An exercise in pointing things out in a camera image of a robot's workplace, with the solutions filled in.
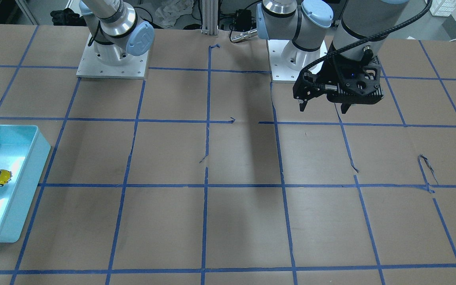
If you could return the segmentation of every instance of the white plastic crate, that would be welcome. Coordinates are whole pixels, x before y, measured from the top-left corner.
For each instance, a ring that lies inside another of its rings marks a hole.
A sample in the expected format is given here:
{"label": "white plastic crate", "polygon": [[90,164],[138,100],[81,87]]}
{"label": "white plastic crate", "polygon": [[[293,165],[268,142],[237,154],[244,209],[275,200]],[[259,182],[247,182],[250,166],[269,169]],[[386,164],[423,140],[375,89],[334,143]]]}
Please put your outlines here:
{"label": "white plastic crate", "polygon": [[455,8],[456,0],[432,0],[430,13],[432,16],[448,17]]}

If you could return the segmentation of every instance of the gray floor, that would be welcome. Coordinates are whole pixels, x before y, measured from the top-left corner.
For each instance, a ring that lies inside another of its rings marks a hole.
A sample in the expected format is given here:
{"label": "gray floor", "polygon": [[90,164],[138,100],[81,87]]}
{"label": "gray floor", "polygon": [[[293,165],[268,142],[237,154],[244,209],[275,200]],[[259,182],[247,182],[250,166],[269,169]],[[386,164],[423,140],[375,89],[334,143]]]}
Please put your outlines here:
{"label": "gray floor", "polygon": [[[29,7],[32,13],[37,18],[40,25],[52,25],[50,11],[53,10],[62,10],[67,4],[67,0],[29,0]],[[139,0],[127,0],[129,4],[138,5]],[[156,9],[159,7],[161,0],[143,0],[141,7],[148,9],[154,16]],[[196,8],[197,4],[193,9],[193,14],[196,18],[199,17],[198,9]],[[418,14],[425,7],[425,2],[423,0],[410,0],[406,9],[399,18],[399,23],[403,22],[414,15]],[[16,18],[17,20],[14,24],[30,24],[30,22],[24,18],[22,15]],[[430,13],[425,14],[420,20],[416,21],[414,24],[409,25],[402,30],[393,32],[389,35],[389,38],[408,38],[412,36],[417,40],[450,40],[445,29],[442,27],[442,23],[445,21],[445,17],[436,17],[432,16]],[[193,19],[191,15],[181,16],[172,29],[183,29],[183,27],[199,23],[199,21]],[[334,28],[332,28],[329,34],[333,34]]]}

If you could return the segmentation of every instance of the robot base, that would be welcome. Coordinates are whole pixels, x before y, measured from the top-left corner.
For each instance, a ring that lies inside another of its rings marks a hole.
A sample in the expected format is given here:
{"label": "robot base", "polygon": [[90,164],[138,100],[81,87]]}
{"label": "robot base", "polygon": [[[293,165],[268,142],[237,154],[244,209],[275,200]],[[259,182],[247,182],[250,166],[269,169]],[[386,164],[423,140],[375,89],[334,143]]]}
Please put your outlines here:
{"label": "robot base", "polygon": [[149,51],[141,56],[128,54],[123,65],[107,65],[99,60],[97,54],[95,45],[89,47],[85,44],[84,53],[76,71],[78,77],[146,79]]}
{"label": "robot base", "polygon": [[[323,41],[319,49],[318,56],[310,57],[309,54],[316,52],[306,53],[306,62],[304,65],[299,68],[299,70],[294,70],[288,67],[288,55],[284,55],[284,47],[289,43],[289,40],[267,40],[268,44],[268,59],[270,60],[270,68],[272,71],[272,81],[281,82],[281,83],[295,83],[298,73],[302,67],[311,63],[312,61],[318,59],[320,56],[324,56],[327,53],[326,44]],[[313,74],[316,74],[320,71],[323,63],[319,63],[314,66],[310,71]]]}

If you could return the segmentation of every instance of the black fabric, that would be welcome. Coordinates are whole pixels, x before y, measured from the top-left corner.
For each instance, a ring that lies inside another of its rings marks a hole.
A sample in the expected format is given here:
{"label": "black fabric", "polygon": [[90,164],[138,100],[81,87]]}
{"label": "black fabric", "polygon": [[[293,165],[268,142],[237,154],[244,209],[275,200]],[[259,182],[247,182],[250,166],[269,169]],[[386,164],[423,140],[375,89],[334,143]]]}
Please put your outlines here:
{"label": "black fabric", "polygon": [[52,11],[50,16],[54,26],[87,26],[84,18],[69,8]]}

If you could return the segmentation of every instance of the light blue tray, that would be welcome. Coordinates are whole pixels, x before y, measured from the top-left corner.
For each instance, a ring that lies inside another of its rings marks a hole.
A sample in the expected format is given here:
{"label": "light blue tray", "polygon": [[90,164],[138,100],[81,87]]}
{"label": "light blue tray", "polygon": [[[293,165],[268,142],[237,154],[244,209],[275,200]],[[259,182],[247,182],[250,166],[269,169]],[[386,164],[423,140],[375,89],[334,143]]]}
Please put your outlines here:
{"label": "light blue tray", "polygon": [[0,168],[12,173],[0,187],[0,242],[19,239],[49,151],[37,126],[0,125]]}

